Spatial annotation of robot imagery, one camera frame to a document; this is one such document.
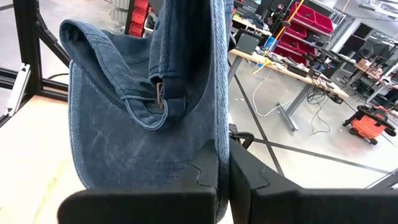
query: black floor tape line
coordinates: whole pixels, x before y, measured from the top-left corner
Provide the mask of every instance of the black floor tape line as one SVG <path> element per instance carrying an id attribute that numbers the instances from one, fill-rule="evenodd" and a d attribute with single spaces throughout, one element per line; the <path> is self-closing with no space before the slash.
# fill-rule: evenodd
<path id="1" fill-rule="evenodd" d="M 330 161 L 339 162 L 339 163 L 342 163 L 342 164 L 355 166 L 355 167 L 359 167 L 359 168 L 362 168 L 362 169 L 371 170 L 371 171 L 374 171 L 374 172 L 379 172 L 379 173 L 382 173 L 382 174 L 389 174 L 390 173 L 389 171 L 386 171 L 386 170 L 382 170 L 382 169 L 378 169 L 378 168 L 374 168 L 374 167 L 369 167 L 369 166 L 362 165 L 362 164 L 357 164 L 355 162 L 350 162 L 350 161 L 346 161 L 344 159 L 339 159 L 339 158 L 335 158 L 335 157 L 331 157 L 331 156 L 326 156 L 326 155 L 323 155 L 323 154 L 307 151 L 307 150 L 304 150 L 304 149 L 299 149 L 299 148 L 292 147 L 292 146 L 285 146 L 283 144 L 279 144 L 279 143 L 276 143 L 276 142 L 264 142 L 264 144 L 269 144 L 271 146 L 279 147 L 281 149 L 286 149 L 286 150 L 290 150 L 290 151 L 294 151 L 294 152 L 299 152 L 299 153 L 306 154 L 306 155 L 309 155 L 309 156 L 315 156 L 315 157 L 318 157 L 318 158 L 327 159 L 327 160 L 330 160 Z"/>
<path id="2" fill-rule="evenodd" d="M 10 8 L 12 8 L 12 7 L 14 7 L 14 5 L 12 5 L 12 4 L 9 4 L 9 5 L 7 5 L 7 6 L 1 6 L 1 7 L 0 7 L 0 12 L 3 11 L 3 10 L 6 10 L 6 9 L 10 9 Z"/>
<path id="3" fill-rule="evenodd" d="M 258 120 L 258 118 L 257 118 L 257 116 L 256 116 L 256 114 L 255 114 L 255 112 L 254 112 L 254 110 L 253 110 L 253 107 L 252 107 L 251 104 L 250 104 L 249 98 L 248 98 L 246 92 L 244 91 L 241 82 L 239 81 L 239 79 L 238 79 L 238 77 L 236 76 L 236 74 L 234 75 L 234 77 L 235 77 L 236 83 L 238 84 L 239 89 L 240 89 L 241 92 L 242 92 L 243 98 L 244 98 L 246 104 L 248 105 L 249 111 L 250 111 L 250 113 L 251 113 L 251 115 L 252 115 L 252 117 L 253 117 L 253 119 L 254 119 L 254 122 L 256 123 L 257 128 L 258 128 L 259 131 L 260 131 L 261 137 L 264 139 L 265 142 L 268 142 L 267 136 L 266 136 L 266 134 L 265 134 L 265 132 L 264 132 L 264 130 L 263 130 L 261 124 L 260 124 L 260 121 Z M 275 164 L 275 167 L 276 167 L 277 172 L 278 172 L 280 175 L 285 176 L 285 174 L 284 174 L 284 172 L 282 171 L 282 168 L 281 168 L 281 166 L 280 166 L 280 164 L 279 164 L 278 158 L 276 158 L 276 155 L 275 155 L 274 150 L 272 149 L 272 147 L 271 147 L 270 145 L 266 144 L 266 146 L 267 146 L 267 148 L 268 148 L 269 154 L 271 155 L 272 161 L 273 161 L 274 164 Z"/>

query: yellow cable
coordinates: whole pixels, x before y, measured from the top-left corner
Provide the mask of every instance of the yellow cable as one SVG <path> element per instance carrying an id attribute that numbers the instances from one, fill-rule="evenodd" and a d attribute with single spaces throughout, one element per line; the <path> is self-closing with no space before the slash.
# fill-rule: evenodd
<path id="1" fill-rule="evenodd" d="M 346 9 L 348 3 L 349 3 L 349 0 L 347 0 L 346 5 L 344 6 L 344 8 L 343 8 L 343 10 L 341 12 L 344 12 L 344 10 Z"/>
<path id="2" fill-rule="evenodd" d="M 295 11 L 293 12 L 293 14 L 290 16 L 289 20 L 287 20 L 288 22 L 292 21 L 293 17 L 296 15 L 297 11 L 300 9 L 300 7 L 301 7 L 301 5 L 303 4 L 303 2 L 304 2 L 304 0 L 301 0 L 301 1 L 300 1 L 300 4 L 297 6 L 296 10 L 295 10 Z M 286 27 L 283 27 L 283 28 L 279 31 L 279 33 L 278 33 L 278 35 L 276 35 L 276 38 L 274 39 L 273 43 L 275 43 L 275 42 L 278 40 L 278 38 L 283 34 L 283 32 L 285 31 L 285 29 L 286 29 Z M 263 57 L 265 57 L 265 56 L 268 54 L 268 52 L 270 51 L 271 47 L 269 47 L 269 48 L 264 52 Z M 267 64 L 270 64 L 270 62 L 268 62 L 268 61 L 269 61 L 269 60 L 266 59 L 266 61 L 262 64 L 262 66 L 261 66 L 258 70 L 252 72 L 252 75 L 256 74 L 257 72 L 260 72 L 260 70 L 261 70 L 264 66 L 266 66 Z"/>

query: storage rack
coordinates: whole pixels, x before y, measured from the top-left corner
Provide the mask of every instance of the storage rack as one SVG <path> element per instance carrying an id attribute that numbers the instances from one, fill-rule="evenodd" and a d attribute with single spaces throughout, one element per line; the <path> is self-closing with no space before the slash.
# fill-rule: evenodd
<path id="1" fill-rule="evenodd" d="M 125 34 L 142 37 L 145 19 L 150 11 L 148 0 L 131 0 L 129 4 L 130 15 L 127 15 Z"/>
<path id="2" fill-rule="evenodd" d="M 331 12 L 329 15 L 329 18 L 333 21 L 334 24 L 336 24 L 336 27 L 340 25 L 341 22 L 343 22 L 344 18 L 346 17 L 346 14 L 342 13 L 341 11 L 327 6 L 325 3 L 318 1 L 318 0 L 309 0 L 310 2 L 317 4 L 318 6 L 328 10 Z"/>
<path id="3" fill-rule="evenodd" d="M 290 13 L 293 14 L 296 2 Z M 302 5 L 294 16 L 291 25 L 286 29 L 283 36 L 276 45 L 274 52 L 284 57 L 291 57 L 297 63 L 307 64 L 303 54 L 310 53 L 315 55 L 319 44 L 308 41 L 309 36 L 317 35 L 321 39 L 329 36 L 333 32 L 331 19 L 313 9 Z"/>

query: computer monitor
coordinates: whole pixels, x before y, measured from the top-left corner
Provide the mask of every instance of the computer monitor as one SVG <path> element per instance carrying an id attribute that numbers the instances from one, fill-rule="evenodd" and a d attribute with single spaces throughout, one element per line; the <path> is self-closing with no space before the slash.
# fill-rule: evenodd
<path id="1" fill-rule="evenodd" d="M 266 11 L 269 9 L 269 6 L 271 5 L 272 0 L 261 0 L 259 4 L 259 7 L 256 9 L 256 14 L 260 15 L 261 17 L 264 16 Z"/>
<path id="2" fill-rule="evenodd" d="M 373 45 L 373 55 L 379 58 L 389 59 L 391 57 L 390 51 L 392 47 L 387 44 L 375 44 Z"/>
<path id="3" fill-rule="evenodd" d="M 351 37 L 348 38 L 344 46 L 352 52 L 358 52 L 365 44 L 365 42 L 366 40 L 355 35 L 351 35 Z"/>

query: metal buckle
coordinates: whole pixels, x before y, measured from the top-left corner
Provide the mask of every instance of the metal buckle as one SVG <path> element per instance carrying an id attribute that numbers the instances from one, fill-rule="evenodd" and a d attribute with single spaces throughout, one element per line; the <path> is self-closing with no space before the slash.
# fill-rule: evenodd
<path id="1" fill-rule="evenodd" d="M 157 104 L 159 105 L 159 107 L 161 109 L 164 109 L 164 104 L 163 104 L 163 101 L 162 101 L 162 97 L 163 97 L 162 86 L 163 86 L 163 83 L 161 83 L 161 82 L 156 84 Z"/>

